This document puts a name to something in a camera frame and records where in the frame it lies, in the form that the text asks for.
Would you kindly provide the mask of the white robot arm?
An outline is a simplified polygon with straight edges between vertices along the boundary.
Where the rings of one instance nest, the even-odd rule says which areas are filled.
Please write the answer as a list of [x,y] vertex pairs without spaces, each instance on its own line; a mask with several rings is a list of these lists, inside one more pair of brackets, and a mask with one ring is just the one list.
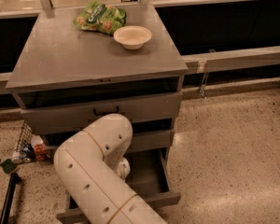
[[65,140],[54,167],[91,224],[167,224],[125,182],[121,166],[133,128],[121,114],[105,115]]

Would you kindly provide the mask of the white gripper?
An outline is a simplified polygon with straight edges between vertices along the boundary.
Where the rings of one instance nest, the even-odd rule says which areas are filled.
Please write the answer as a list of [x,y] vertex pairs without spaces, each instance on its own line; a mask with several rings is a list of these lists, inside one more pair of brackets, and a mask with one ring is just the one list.
[[128,174],[130,173],[131,171],[131,167],[130,167],[130,164],[129,162],[127,161],[126,158],[123,158],[119,164],[118,164],[118,167],[117,167],[117,174],[118,176],[124,180]]

